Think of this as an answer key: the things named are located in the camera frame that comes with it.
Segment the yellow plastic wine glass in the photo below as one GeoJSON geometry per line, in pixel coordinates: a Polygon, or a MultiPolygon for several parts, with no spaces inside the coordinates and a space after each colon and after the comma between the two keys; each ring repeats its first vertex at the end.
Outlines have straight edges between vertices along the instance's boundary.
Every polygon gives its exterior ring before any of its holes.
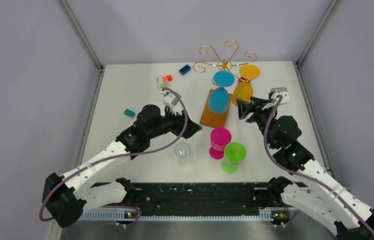
{"type": "Polygon", "coordinates": [[[239,82],[235,88],[232,96],[232,104],[237,107],[236,99],[249,101],[253,96],[253,87],[251,82],[260,76],[260,69],[252,64],[246,64],[239,69],[240,77],[247,79],[247,81],[239,82]]]}

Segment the blue plastic wine glass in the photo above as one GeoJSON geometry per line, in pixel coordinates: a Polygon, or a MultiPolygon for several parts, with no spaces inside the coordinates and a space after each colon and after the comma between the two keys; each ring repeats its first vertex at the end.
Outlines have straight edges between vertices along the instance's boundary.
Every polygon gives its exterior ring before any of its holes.
{"type": "Polygon", "coordinates": [[[216,113],[222,114],[227,111],[229,106],[229,93],[226,88],[232,86],[235,82],[234,75],[229,71],[220,70],[212,78],[212,83],[216,86],[210,95],[208,107],[216,113]]]}

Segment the pink plastic wine glass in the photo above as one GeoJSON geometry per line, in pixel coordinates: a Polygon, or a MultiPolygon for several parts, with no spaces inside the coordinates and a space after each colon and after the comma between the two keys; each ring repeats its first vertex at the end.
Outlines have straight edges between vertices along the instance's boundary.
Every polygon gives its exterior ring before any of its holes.
{"type": "Polygon", "coordinates": [[[214,160],[221,160],[225,147],[231,142],[231,132],[224,127],[217,127],[211,131],[209,154],[214,160]]]}

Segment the green plastic wine glass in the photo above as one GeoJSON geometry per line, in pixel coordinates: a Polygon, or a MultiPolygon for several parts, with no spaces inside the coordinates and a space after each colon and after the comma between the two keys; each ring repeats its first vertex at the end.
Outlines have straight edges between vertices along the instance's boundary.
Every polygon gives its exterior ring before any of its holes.
{"type": "Polygon", "coordinates": [[[239,142],[231,142],[224,149],[224,157],[221,162],[221,168],[226,174],[237,172],[239,165],[247,156],[245,146],[239,142]]]}

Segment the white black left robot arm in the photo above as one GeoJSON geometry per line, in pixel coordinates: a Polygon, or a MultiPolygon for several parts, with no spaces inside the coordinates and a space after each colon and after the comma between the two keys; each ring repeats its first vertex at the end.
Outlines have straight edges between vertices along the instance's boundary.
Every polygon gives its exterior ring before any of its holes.
{"type": "Polygon", "coordinates": [[[115,140],[92,159],[62,175],[55,172],[45,180],[41,221],[44,210],[62,228],[75,223],[82,214],[109,204],[124,207],[133,204],[135,187],[124,177],[96,186],[100,177],[136,156],[164,150],[180,138],[188,139],[202,130],[192,121],[186,110],[172,112],[168,106],[161,115],[158,106],[149,104],[138,113],[132,126],[122,131],[115,140]]]}

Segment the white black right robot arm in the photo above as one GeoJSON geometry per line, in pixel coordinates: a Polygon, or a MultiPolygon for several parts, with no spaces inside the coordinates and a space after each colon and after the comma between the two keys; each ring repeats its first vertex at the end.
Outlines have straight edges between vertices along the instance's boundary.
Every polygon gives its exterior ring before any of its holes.
{"type": "Polygon", "coordinates": [[[237,99],[239,119],[258,125],[270,160],[312,191],[301,191],[297,184],[280,176],[269,182],[269,202],[274,206],[287,204],[305,213],[337,240],[374,240],[374,207],[351,194],[298,141],[302,132],[292,116],[275,117],[282,101],[279,93],[272,100],[237,99]]]}

